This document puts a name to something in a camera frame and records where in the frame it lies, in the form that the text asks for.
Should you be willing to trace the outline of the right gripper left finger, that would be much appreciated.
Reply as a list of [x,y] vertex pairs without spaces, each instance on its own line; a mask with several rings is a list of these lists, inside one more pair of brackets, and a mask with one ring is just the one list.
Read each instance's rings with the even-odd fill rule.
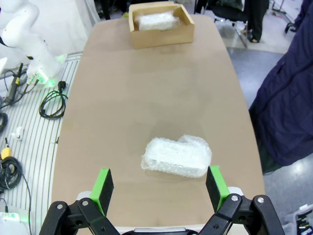
[[93,235],[118,235],[119,232],[106,217],[114,189],[111,170],[100,170],[89,197],[68,205],[53,202],[42,224],[41,235],[75,235],[88,228]]

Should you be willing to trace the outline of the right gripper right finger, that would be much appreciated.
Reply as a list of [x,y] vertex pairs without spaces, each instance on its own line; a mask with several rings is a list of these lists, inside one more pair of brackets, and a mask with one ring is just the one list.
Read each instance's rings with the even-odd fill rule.
[[208,167],[206,188],[214,214],[200,230],[201,235],[226,235],[232,225],[243,225],[249,235],[283,235],[276,210],[266,195],[247,199],[230,193],[217,165]]

